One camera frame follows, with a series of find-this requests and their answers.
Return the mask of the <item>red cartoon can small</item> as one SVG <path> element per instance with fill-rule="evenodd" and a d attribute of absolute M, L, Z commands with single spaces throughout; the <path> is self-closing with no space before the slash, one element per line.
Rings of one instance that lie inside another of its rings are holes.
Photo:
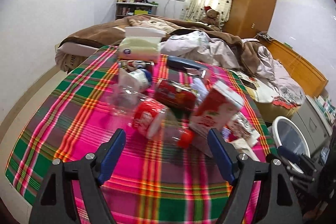
<path fill-rule="evenodd" d="M 148 72 L 153 73 L 155 63 L 143 60 L 120 60 L 118 65 L 127 72 L 133 72 L 137 69 L 145 69 Z"/>

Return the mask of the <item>floral bed sheet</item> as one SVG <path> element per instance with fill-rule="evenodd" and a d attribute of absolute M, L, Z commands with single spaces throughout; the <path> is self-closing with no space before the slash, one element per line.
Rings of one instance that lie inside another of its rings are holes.
<path fill-rule="evenodd" d="M 271 123 L 278 116 L 290 119 L 305 102 L 305 92 L 271 55 L 261 54 L 260 59 L 256 75 L 248 76 L 238 71 L 235 73 L 239 78 L 249 77 L 257 85 L 257 90 L 245 88 L 265 122 Z"/>

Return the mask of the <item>dark blue glasses case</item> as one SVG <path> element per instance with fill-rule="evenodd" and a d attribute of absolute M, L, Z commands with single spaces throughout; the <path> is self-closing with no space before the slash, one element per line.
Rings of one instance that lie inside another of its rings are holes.
<path fill-rule="evenodd" d="M 177 56 L 168 56 L 167 66 L 169 68 L 179 70 L 179 71 L 187 71 L 187 69 L 196 69 L 196 70 L 207 69 L 207 67 L 201 63 L 198 63 L 194 60 L 177 57 Z"/>

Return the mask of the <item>grey drawer cabinet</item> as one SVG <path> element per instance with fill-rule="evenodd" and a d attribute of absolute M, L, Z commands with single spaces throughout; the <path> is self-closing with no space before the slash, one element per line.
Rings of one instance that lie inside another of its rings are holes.
<path fill-rule="evenodd" d="M 329 143 L 333 129 L 315 100 L 310 96 L 306 95 L 305 102 L 293 114 L 291 121 L 303 134 L 311 157 L 319 154 L 321 149 Z"/>

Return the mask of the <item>brown blanket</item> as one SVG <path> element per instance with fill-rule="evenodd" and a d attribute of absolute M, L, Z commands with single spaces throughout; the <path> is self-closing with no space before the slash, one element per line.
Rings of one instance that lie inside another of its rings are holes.
<path fill-rule="evenodd" d="M 103 46 L 117 46 L 125 38 L 127 27 L 141 27 L 145 35 L 163 32 L 162 41 L 173 35 L 184 35 L 194 31 L 203 31 L 212 39 L 221 39 L 234 53 L 240 68 L 255 74 L 261 60 L 257 42 L 243 42 L 237 36 L 220 32 L 216 27 L 204 23 L 169 19 L 156 15 L 134 15 L 113 22 L 94 25 L 77 31 L 66 37 L 56 50 L 56 65 L 63 71 L 78 67 L 88 56 Z"/>

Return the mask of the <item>white blue yogurt bottle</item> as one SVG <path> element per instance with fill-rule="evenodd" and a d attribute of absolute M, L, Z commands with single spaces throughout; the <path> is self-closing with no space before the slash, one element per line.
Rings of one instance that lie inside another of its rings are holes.
<path fill-rule="evenodd" d="M 151 87 L 153 82 L 152 75 L 146 69 L 136 69 L 127 72 L 120 68 L 118 71 L 118 85 L 121 87 L 131 87 L 134 91 L 143 93 Z"/>

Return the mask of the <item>brown teddy bear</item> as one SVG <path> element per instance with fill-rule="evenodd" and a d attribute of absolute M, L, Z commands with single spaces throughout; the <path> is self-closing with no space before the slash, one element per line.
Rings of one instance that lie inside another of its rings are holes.
<path fill-rule="evenodd" d="M 214 30 L 220 31 L 219 12 L 212 9 L 210 6 L 205 6 L 205 15 L 202 17 L 201 22 Z"/>

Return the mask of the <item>clear cola plastic bottle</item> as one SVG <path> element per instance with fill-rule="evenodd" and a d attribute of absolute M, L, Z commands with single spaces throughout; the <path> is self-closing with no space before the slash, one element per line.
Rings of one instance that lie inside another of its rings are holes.
<path fill-rule="evenodd" d="M 133 130 L 146 139 L 188 148 L 194 133 L 179 124 L 173 111 L 131 86 L 115 85 L 109 98 L 112 129 Z"/>

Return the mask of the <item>red cartoon can large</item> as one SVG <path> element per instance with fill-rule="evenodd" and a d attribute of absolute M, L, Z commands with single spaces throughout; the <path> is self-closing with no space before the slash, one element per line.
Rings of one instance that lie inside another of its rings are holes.
<path fill-rule="evenodd" d="M 189 86 L 162 79 L 156 85 L 154 98 L 168 107 L 192 112 L 197 102 L 198 92 Z"/>

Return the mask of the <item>purple white small carton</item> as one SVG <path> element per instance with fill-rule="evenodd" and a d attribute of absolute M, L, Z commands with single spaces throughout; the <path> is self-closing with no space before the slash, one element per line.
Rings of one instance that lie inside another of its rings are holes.
<path fill-rule="evenodd" d="M 195 132 L 192 145 L 196 147 L 199 151 L 204 153 L 206 156 L 213 158 L 213 154 L 209 148 L 207 141 L 207 135 L 210 129 L 211 129 L 210 127 L 205 126 L 197 126 L 196 128 L 192 128 L 192 130 Z M 224 126 L 219 132 L 222 138 L 226 142 L 229 142 L 231 130 L 228 127 Z"/>

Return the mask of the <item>wooden wardrobe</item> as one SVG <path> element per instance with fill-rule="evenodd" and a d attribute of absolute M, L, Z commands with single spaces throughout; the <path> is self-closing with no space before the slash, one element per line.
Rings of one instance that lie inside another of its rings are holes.
<path fill-rule="evenodd" d="M 232 0 L 230 16 L 223 32 L 252 38 L 261 31 L 268 31 L 277 0 Z"/>

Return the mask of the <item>black smartphone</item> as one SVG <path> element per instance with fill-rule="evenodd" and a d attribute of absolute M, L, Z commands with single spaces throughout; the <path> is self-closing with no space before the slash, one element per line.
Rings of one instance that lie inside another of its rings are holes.
<path fill-rule="evenodd" d="M 253 89 L 253 90 L 257 90 L 257 85 L 255 85 L 255 82 L 253 80 L 251 80 L 249 77 L 247 78 L 242 78 L 240 77 L 241 82 L 243 83 L 244 86 Z"/>

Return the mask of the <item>white round trash bin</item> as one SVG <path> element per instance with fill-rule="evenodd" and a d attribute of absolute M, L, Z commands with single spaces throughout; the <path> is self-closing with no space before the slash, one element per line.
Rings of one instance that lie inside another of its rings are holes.
<path fill-rule="evenodd" d="M 304 154 L 310 157 L 310 149 L 303 133 L 288 118 L 278 116 L 268 130 L 275 141 L 276 148 L 283 146 L 296 155 Z"/>

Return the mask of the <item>white tissue pack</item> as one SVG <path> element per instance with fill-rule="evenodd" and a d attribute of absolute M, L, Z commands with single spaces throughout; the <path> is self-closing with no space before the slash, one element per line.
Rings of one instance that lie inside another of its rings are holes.
<path fill-rule="evenodd" d="M 123 60 L 159 62 L 161 40 L 166 33 L 146 27 L 126 27 L 125 38 L 118 46 L 118 56 Z"/>

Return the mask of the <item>red white milk carton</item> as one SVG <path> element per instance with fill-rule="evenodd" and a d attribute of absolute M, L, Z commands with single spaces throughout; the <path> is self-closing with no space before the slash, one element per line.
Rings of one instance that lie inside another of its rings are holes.
<path fill-rule="evenodd" d="M 243 106 L 242 96 L 218 80 L 190 116 L 189 128 L 205 138 L 212 128 L 221 132 Z"/>

